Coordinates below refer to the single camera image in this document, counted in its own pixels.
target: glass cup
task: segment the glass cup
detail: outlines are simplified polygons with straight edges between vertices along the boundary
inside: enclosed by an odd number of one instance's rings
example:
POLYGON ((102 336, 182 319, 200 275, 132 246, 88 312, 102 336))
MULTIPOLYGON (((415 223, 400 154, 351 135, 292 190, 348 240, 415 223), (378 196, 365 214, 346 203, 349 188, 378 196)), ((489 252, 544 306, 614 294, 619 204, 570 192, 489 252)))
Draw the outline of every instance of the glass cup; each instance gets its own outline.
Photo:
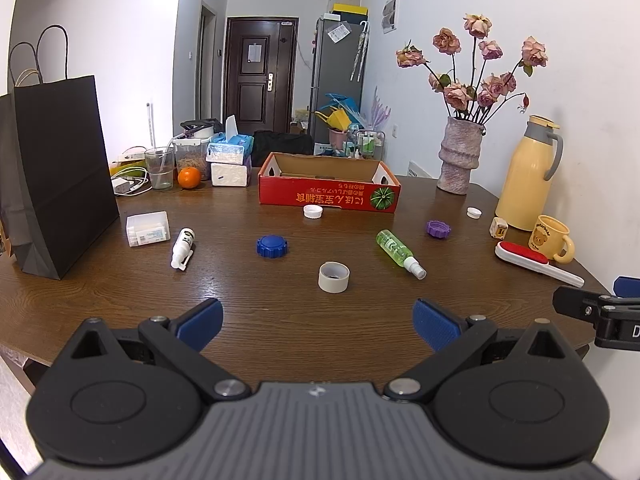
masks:
POLYGON ((174 186, 175 150, 173 146, 146 150, 145 162, 153 189, 171 189, 174 186))

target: brown door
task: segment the brown door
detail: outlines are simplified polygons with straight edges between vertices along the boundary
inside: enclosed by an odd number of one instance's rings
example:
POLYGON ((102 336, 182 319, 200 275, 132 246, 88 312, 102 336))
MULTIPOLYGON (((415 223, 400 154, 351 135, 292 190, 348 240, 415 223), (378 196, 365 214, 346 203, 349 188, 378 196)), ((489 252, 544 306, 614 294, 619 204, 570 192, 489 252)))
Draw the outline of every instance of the brown door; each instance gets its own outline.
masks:
POLYGON ((297 28, 297 18, 228 19, 224 118, 240 133, 289 131, 297 28))

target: dried rose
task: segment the dried rose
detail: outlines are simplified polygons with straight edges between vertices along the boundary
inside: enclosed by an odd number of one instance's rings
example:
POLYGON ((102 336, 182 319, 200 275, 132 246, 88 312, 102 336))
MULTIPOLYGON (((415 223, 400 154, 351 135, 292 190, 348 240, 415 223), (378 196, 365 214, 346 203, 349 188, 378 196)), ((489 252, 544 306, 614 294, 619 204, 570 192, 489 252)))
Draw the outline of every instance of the dried rose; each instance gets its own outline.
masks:
POLYGON ((482 14, 467 14, 465 16, 465 30, 469 31, 474 38, 484 40, 489 35, 491 21, 482 14))
POLYGON ((462 51, 460 40, 448 28, 441 28, 440 33, 433 37, 433 46, 441 53, 449 54, 450 56, 462 51))
POLYGON ((488 107, 491 106, 492 104, 496 103, 498 101, 497 98, 495 98, 494 96, 491 95, 491 92, 489 92, 488 90, 482 90, 479 94, 478 94, 478 104, 482 107, 488 107))
POLYGON ((396 52, 398 58, 398 66, 407 68, 410 66, 426 65, 428 61, 424 59, 422 51, 412 46, 406 46, 402 50, 396 52))
POLYGON ((505 72, 500 78, 508 92, 513 92, 516 89, 516 77, 511 72, 505 72))
POLYGON ((545 53, 545 45, 529 36, 522 45, 522 60, 526 66, 546 66, 549 57, 545 53))
POLYGON ((520 110, 520 113, 523 114, 527 111, 527 108, 529 108, 529 96, 524 94, 524 98, 522 99, 522 106, 518 106, 518 110, 520 110))
POLYGON ((444 100, 456 110, 466 110, 466 104, 471 101, 471 97, 460 83, 452 83, 444 89, 444 100))
POLYGON ((502 49, 493 40, 481 41, 478 47, 480 47, 484 59, 500 59, 502 57, 502 49))
POLYGON ((442 77, 442 74, 436 74, 438 76, 438 78, 436 79, 436 77, 433 74, 429 74, 429 84, 431 85, 431 88, 433 88, 437 93, 440 92, 444 92, 444 88, 442 87, 442 85, 440 84, 440 78, 442 77))
POLYGON ((489 92, 496 99, 501 95, 507 95, 509 93, 508 88, 504 85, 504 81, 501 77, 498 77, 494 74, 491 74, 491 77, 488 77, 482 83, 482 88, 489 92))

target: ceramic vase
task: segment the ceramic vase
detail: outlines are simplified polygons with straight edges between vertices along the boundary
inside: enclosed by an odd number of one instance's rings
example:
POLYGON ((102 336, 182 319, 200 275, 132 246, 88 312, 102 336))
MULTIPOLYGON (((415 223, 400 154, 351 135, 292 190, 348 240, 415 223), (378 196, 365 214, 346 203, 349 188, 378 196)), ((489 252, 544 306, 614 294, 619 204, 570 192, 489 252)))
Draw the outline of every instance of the ceramic vase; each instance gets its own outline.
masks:
POLYGON ((465 195, 469 189, 471 170, 479 165, 483 126, 449 117, 438 156, 442 170, 438 187, 444 191, 465 195))

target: yellow thermos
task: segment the yellow thermos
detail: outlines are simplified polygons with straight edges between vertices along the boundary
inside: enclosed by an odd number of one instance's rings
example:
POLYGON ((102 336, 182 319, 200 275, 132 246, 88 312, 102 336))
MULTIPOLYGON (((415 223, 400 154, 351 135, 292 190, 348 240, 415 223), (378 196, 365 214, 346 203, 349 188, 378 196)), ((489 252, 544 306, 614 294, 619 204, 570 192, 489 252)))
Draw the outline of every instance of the yellow thermos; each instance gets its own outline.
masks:
POLYGON ((562 157, 562 137, 554 131, 558 128, 548 119, 532 115, 513 152, 495 214, 517 229, 533 231, 545 207, 551 177, 562 157), (553 139, 558 142, 556 156, 553 139))

